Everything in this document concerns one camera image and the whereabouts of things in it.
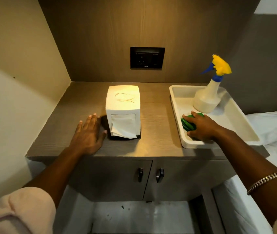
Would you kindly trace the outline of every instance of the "white napkin dispenser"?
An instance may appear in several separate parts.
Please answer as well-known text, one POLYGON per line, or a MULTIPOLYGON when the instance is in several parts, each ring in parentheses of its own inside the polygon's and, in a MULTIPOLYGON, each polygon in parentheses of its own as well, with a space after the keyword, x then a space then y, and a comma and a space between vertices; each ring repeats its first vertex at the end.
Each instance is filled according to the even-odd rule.
POLYGON ((110 86, 106 114, 111 136, 133 139, 141 134, 141 99, 138 86, 110 86))

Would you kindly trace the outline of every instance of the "white bed sheet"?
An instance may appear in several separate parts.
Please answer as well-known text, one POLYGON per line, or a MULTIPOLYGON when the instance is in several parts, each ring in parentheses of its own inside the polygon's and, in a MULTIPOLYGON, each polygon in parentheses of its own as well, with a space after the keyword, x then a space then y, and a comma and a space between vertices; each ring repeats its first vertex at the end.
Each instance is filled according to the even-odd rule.
MULTIPOLYGON (((277 112, 247 115, 277 166, 277 112)), ((227 234, 271 234, 271 226, 236 175, 213 189, 227 234)))

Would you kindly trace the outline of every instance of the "folded green cloth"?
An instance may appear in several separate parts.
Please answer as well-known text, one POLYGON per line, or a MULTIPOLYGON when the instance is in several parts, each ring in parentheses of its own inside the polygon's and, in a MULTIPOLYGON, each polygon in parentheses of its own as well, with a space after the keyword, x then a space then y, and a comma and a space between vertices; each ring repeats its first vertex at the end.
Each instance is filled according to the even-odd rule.
POLYGON ((195 130, 196 129, 196 125, 194 123, 190 123, 188 121, 186 121, 185 119, 181 118, 180 119, 182 121, 182 125, 184 130, 186 131, 190 131, 190 130, 195 130))

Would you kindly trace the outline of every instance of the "hand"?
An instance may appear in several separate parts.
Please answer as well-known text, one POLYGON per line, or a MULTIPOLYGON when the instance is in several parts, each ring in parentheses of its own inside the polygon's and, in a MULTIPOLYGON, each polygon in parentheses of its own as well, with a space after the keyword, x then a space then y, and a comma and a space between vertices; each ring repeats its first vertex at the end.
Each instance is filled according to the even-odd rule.
POLYGON ((196 125, 196 130, 187 132, 189 137, 195 137, 202 141, 215 140, 219 132, 226 130, 207 115, 202 117, 197 115, 194 111, 191 111, 191 114, 194 116, 193 118, 183 115, 186 121, 196 125))
POLYGON ((96 113, 89 115, 84 125, 80 121, 68 149, 79 155, 96 153, 102 146, 107 134, 107 130, 105 130, 100 136, 98 135, 100 122, 101 119, 97 117, 96 113))

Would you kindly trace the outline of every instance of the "yellow spray nozzle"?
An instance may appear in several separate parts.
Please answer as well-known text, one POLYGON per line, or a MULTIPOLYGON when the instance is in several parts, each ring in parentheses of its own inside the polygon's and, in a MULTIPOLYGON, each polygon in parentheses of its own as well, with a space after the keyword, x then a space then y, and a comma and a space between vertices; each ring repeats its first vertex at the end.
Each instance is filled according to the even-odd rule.
POLYGON ((222 58, 215 54, 213 54, 212 57, 212 63, 214 64, 214 68, 216 69, 216 75, 222 76, 224 74, 232 73, 230 65, 228 65, 226 61, 224 61, 222 58))

